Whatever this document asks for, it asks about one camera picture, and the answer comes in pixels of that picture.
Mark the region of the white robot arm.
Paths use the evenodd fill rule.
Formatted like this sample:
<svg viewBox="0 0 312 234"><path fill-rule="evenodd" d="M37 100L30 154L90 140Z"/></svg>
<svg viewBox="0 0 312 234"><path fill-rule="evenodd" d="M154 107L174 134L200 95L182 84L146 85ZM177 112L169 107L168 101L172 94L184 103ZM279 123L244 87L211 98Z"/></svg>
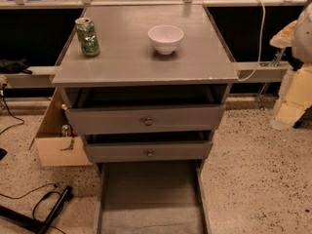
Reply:
<svg viewBox="0 0 312 234"><path fill-rule="evenodd" d="M274 35L270 45L280 49L290 47L292 56L303 62L297 71L285 73L273 108L271 126L285 130L293 127L312 106L312 4Z"/></svg>

